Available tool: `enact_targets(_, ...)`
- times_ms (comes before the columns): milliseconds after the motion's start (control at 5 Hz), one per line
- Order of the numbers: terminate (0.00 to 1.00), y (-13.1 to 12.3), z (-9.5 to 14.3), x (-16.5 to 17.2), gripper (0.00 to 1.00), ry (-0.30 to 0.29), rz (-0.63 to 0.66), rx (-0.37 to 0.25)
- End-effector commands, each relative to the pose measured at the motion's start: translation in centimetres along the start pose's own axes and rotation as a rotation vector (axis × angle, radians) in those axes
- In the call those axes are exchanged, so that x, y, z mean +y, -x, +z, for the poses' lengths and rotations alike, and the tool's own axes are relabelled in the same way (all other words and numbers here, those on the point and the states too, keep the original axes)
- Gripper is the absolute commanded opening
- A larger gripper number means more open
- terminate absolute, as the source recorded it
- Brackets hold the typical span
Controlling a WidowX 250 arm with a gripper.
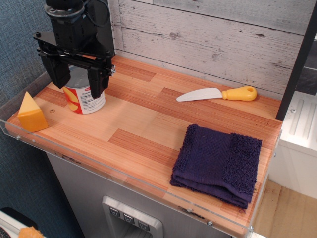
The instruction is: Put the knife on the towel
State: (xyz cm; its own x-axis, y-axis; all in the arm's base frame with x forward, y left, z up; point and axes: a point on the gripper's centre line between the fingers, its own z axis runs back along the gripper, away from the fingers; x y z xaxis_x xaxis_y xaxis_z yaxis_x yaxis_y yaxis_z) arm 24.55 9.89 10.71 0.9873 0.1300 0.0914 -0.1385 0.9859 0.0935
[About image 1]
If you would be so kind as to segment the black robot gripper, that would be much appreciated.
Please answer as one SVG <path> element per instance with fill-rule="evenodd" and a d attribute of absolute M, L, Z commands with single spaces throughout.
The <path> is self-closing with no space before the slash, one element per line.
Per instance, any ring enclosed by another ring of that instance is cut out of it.
<path fill-rule="evenodd" d="M 52 81 L 61 89 L 70 80 L 69 66 L 88 72 L 93 99 L 99 98 L 108 87 L 109 76 L 115 73 L 112 58 L 92 54 L 88 44 L 97 31 L 88 13 L 92 7 L 46 7 L 52 31 L 37 31 L 38 54 Z"/>

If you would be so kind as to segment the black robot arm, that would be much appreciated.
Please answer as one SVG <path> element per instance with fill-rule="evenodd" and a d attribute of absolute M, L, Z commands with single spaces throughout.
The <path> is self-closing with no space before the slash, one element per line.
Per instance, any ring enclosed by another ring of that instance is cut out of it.
<path fill-rule="evenodd" d="M 87 71 L 91 95 L 99 98 L 115 73 L 110 9 L 106 0 L 48 0 L 51 32 L 36 32 L 37 49 L 53 84 L 71 79 L 69 66 Z"/>

